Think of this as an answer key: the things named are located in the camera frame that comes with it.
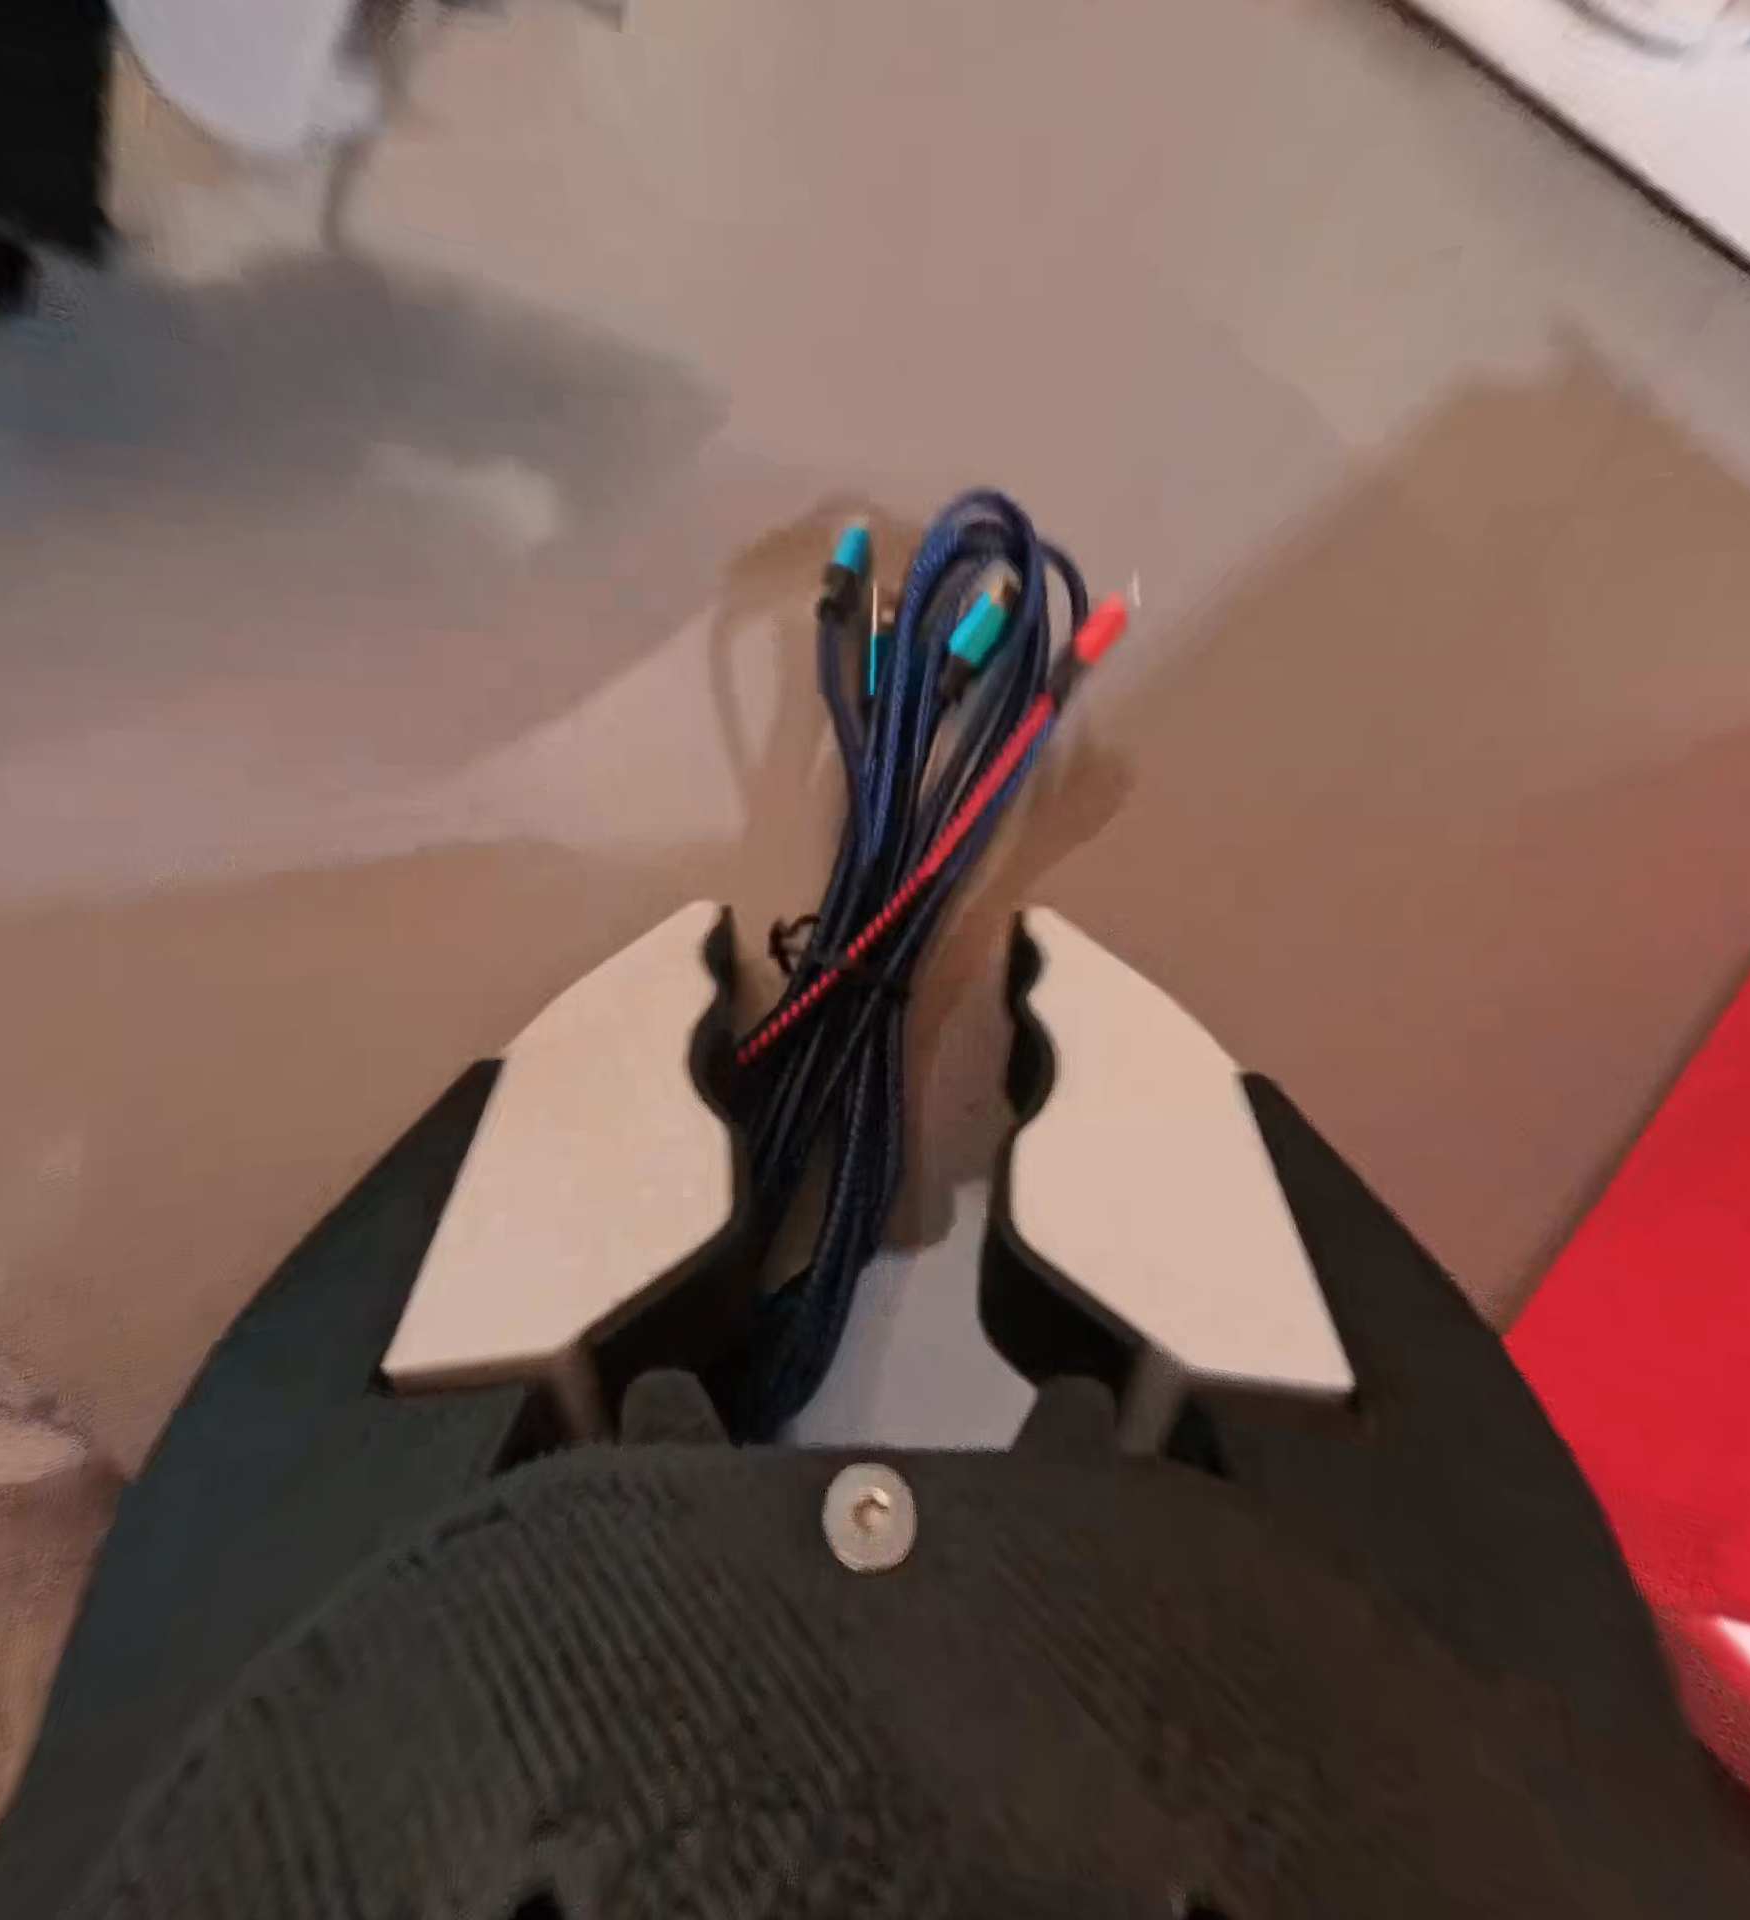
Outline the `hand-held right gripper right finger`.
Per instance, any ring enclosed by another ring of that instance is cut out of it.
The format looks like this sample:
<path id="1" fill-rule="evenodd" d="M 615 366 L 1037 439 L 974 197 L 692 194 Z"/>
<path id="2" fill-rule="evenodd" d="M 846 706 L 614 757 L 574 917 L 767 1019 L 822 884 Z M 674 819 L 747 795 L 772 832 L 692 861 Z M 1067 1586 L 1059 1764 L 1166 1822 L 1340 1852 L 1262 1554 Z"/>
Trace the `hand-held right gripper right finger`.
<path id="1" fill-rule="evenodd" d="M 1049 905 L 1015 917 L 1004 993 L 994 1352 L 1031 1385 L 1107 1387 L 1132 1453 L 1171 1453 L 1211 1405 L 1350 1414 L 1355 1369 L 1237 1057 Z"/>

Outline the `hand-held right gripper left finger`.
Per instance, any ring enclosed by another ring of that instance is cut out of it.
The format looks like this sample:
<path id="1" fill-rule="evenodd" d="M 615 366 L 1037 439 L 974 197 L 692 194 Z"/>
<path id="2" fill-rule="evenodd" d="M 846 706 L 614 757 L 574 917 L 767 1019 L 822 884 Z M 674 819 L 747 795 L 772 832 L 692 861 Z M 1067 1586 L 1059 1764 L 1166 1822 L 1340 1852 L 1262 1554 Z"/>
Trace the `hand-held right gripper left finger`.
<path id="1" fill-rule="evenodd" d="M 380 1361 L 396 1394 L 527 1387 L 589 1437 L 650 1367 L 732 1355 L 751 1294 L 734 988 L 734 917 L 693 900 L 504 1045 Z"/>

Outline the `red plastic bin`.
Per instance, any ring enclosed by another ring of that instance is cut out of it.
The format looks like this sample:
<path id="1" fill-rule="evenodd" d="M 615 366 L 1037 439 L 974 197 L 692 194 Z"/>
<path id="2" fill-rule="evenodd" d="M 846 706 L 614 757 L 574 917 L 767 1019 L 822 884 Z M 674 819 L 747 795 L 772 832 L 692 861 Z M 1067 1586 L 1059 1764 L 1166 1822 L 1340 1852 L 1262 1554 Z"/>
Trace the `red plastic bin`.
<path id="1" fill-rule="evenodd" d="M 1506 1347 L 1750 1794 L 1750 974 Z"/>

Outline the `grey desk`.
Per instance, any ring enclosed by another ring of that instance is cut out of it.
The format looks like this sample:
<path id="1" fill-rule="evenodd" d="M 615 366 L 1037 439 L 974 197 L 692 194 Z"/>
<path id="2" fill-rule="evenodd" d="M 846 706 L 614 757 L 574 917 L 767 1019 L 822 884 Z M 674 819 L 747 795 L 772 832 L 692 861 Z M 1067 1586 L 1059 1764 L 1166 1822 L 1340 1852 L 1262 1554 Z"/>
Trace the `grey desk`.
<path id="1" fill-rule="evenodd" d="M 124 1483 L 458 1069 L 832 842 L 808 609 L 1016 494 L 1135 630 L 936 949 L 806 1431 L 1012 1387 L 1003 925 L 1508 1320 L 1750 956 L 1750 277 L 1384 4 L 481 4 L 354 162 L 119 80 L 0 322 L 0 1354 Z"/>

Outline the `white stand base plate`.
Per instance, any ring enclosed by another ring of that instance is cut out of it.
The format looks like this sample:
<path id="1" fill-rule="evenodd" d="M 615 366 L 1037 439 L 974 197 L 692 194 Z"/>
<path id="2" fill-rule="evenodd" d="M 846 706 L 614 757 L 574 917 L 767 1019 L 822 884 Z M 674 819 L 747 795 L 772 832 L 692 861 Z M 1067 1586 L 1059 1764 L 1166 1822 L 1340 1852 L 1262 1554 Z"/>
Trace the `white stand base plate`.
<path id="1" fill-rule="evenodd" d="M 1409 2 L 1750 269 L 1750 2 Z"/>

